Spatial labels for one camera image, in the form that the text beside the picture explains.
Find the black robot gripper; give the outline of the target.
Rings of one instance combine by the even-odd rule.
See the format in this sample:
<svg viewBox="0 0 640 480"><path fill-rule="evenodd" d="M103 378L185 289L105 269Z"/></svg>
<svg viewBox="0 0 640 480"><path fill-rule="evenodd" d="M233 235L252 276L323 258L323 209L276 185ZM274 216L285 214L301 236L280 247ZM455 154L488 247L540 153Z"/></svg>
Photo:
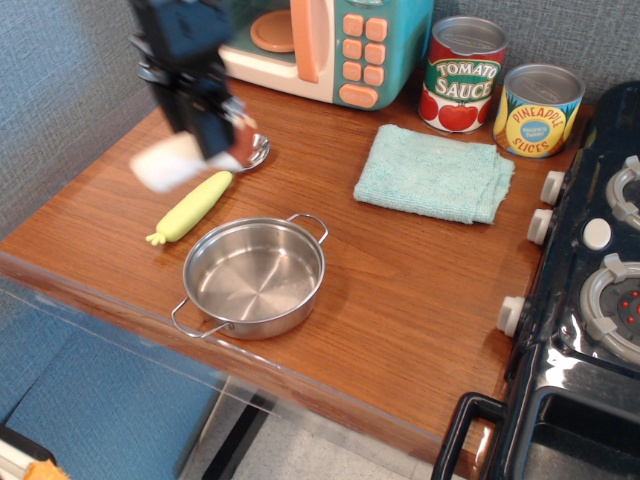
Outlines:
<svg viewBox="0 0 640 480"><path fill-rule="evenodd" d="M233 37L222 1L132 1L141 33L132 43L142 53L141 77L172 129L195 136L205 159L235 142L234 122L245 103L227 88L219 49Z"/></svg>

